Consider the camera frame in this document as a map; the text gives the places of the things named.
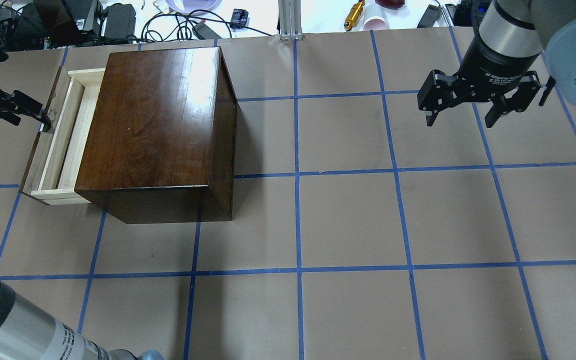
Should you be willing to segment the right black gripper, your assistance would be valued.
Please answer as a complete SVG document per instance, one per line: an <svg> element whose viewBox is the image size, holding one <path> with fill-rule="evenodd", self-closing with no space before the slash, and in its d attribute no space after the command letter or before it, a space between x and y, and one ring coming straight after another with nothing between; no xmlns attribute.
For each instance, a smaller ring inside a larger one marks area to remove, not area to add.
<svg viewBox="0 0 576 360"><path fill-rule="evenodd" d="M425 113L426 126L433 126L440 112L467 101L491 100L493 106L484 117L489 129L502 116L525 111L541 89L537 71L528 71L535 59L535 54L530 57L500 54L481 38L473 38L455 75L432 70L420 87L417 104ZM505 94L516 86L514 94L506 98Z"/></svg>

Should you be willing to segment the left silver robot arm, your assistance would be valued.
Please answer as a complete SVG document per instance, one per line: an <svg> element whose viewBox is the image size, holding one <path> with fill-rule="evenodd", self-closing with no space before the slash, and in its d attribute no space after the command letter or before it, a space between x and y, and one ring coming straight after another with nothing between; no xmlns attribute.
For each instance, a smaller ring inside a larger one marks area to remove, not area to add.
<svg viewBox="0 0 576 360"><path fill-rule="evenodd" d="M67 154L83 154L83 136L75 132L80 113L92 120L105 69L59 69L51 89L48 119L34 141L19 193L42 203L79 203L74 193L78 165ZM0 360L134 360L126 349L106 350L39 308L0 280Z"/></svg>

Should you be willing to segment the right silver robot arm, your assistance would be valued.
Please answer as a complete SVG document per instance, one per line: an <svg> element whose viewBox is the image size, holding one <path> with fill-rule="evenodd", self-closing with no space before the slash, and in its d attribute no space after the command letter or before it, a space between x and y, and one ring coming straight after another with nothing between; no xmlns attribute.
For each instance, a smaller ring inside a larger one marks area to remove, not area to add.
<svg viewBox="0 0 576 360"><path fill-rule="evenodd" d="M417 94L418 109L432 126L445 109L491 103L485 116L491 128L533 102L541 82L531 66L541 54L550 77L539 104L557 85L576 106L576 0L494 0L456 73L430 71Z"/></svg>

